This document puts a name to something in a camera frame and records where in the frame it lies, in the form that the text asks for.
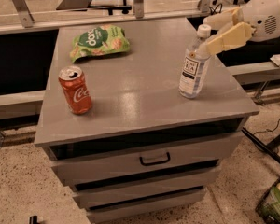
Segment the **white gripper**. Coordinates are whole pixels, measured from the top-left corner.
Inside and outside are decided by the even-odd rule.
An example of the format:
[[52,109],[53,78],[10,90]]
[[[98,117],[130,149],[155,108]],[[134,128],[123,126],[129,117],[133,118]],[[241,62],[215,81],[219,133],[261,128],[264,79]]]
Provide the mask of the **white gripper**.
[[275,39],[280,37],[280,0],[250,0],[242,8],[234,7],[204,18],[203,24],[218,30],[198,47],[203,58],[238,49],[250,39],[254,42]]

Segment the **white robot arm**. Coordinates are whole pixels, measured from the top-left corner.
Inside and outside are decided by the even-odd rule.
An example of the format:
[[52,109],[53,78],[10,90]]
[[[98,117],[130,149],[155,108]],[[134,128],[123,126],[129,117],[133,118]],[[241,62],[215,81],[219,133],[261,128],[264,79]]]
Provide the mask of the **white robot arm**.
[[262,42],[280,37],[280,0],[250,0],[243,6],[203,19],[217,30],[206,40],[210,55],[238,49],[248,41]]

